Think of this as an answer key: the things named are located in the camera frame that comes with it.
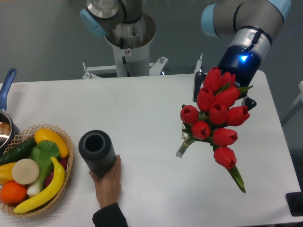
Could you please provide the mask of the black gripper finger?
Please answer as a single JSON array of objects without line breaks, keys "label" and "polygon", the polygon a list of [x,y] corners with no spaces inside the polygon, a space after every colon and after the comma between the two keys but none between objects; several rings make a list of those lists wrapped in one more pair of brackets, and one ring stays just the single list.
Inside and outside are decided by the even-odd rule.
[{"label": "black gripper finger", "polygon": [[193,102],[197,101],[198,93],[201,89],[201,85],[203,84],[204,80],[206,78],[206,74],[203,72],[197,72],[194,76],[194,86],[193,86]]},{"label": "black gripper finger", "polygon": [[246,106],[248,111],[250,111],[251,109],[253,109],[254,107],[257,106],[257,102],[255,100],[253,100],[252,98],[250,98],[249,96],[245,96],[242,98],[242,106]]}]

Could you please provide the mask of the dark blue black gripper body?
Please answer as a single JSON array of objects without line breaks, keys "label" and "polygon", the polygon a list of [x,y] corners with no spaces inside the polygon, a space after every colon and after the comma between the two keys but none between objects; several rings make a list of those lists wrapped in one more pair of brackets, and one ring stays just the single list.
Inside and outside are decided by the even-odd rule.
[{"label": "dark blue black gripper body", "polygon": [[235,86],[247,87],[261,64],[261,57],[239,45],[230,46],[220,60],[218,67],[222,73],[235,74]]}]

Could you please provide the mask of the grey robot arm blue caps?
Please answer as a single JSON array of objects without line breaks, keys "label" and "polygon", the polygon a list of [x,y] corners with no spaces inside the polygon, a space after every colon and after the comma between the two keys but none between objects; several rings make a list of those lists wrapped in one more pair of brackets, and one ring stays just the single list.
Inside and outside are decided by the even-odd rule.
[{"label": "grey robot arm blue caps", "polygon": [[[249,86],[290,12],[288,0],[229,0],[207,6],[201,16],[209,36],[232,35],[219,62],[221,72],[235,75],[235,86]],[[119,77],[159,75],[165,60],[150,66],[153,19],[140,0],[89,0],[80,11],[86,28],[112,46]]]}]

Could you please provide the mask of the black sleeved forearm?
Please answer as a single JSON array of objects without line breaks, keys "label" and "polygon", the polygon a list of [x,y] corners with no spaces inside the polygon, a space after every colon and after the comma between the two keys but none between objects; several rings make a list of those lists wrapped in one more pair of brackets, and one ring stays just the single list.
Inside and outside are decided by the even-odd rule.
[{"label": "black sleeved forearm", "polygon": [[125,216],[117,202],[105,206],[94,213],[92,221],[96,227],[127,227]]}]

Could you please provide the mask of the person's bare hand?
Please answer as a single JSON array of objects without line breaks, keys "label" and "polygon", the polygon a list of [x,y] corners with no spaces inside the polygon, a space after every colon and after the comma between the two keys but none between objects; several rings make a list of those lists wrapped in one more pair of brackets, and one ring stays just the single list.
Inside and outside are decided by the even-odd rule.
[{"label": "person's bare hand", "polygon": [[121,192],[121,171],[120,155],[116,156],[114,164],[102,179],[100,179],[94,172],[89,171],[95,184],[96,197],[101,209],[118,202]]}]

